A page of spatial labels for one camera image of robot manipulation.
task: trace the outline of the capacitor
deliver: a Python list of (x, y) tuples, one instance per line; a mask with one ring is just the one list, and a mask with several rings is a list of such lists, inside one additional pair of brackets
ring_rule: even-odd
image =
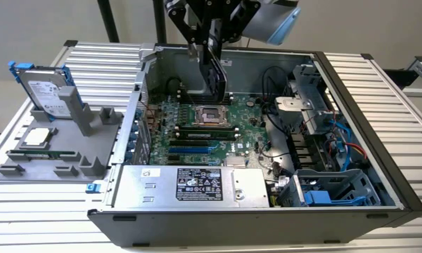
[(133, 142), (129, 142), (128, 144), (126, 144), (126, 150), (130, 150), (130, 149), (133, 149), (136, 147), (136, 144), (133, 143)]
[(130, 133), (130, 134), (129, 134), (129, 137), (128, 137), (128, 140), (129, 140), (129, 141), (133, 141), (133, 140), (136, 139), (136, 137), (137, 137), (136, 134), (134, 134), (134, 133)]
[(252, 108), (255, 106), (255, 102), (253, 101), (247, 101), (245, 102), (247, 107)]

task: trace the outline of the white wall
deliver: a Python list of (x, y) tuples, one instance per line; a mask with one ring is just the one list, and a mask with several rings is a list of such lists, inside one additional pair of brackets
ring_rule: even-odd
[[(152, 1), (110, 5), (121, 42), (154, 42)], [(422, 55), (422, 0), (300, 0), (299, 6), (279, 48), (371, 53), (384, 67), (404, 67)], [(168, 42), (184, 43), (165, 19)], [(96, 0), (0, 0), (0, 80), (9, 79), (9, 60), (49, 64), (66, 39), (108, 40)], [(249, 46), (273, 47), (256, 41)]]

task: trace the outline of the hard drive label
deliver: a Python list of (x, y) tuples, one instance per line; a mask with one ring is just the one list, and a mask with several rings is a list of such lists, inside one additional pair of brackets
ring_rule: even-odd
[(69, 117), (70, 111), (65, 102), (58, 99), (58, 88), (50, 82), (27, 81), (27, 85), (31, 89), (31, 94), (35, 96), (41, 108), (46, 113), (54, 117)]

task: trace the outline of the cpu socket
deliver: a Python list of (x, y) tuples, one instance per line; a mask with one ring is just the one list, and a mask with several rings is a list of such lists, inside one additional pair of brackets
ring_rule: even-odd
[(193, 125), (228, 127), (227, 107), (200, 105), (194, 107)]

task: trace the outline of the hard drive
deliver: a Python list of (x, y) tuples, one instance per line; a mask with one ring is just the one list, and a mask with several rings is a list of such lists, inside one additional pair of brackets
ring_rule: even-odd
[(39, 111), (53, 119), (70, 119), (70, 111), (57, 93), (62, 86), (74, 86), (69, 68), (34, 66), (31, 63), (9, 62), (9, 71), (25, 89), (27, 96)]

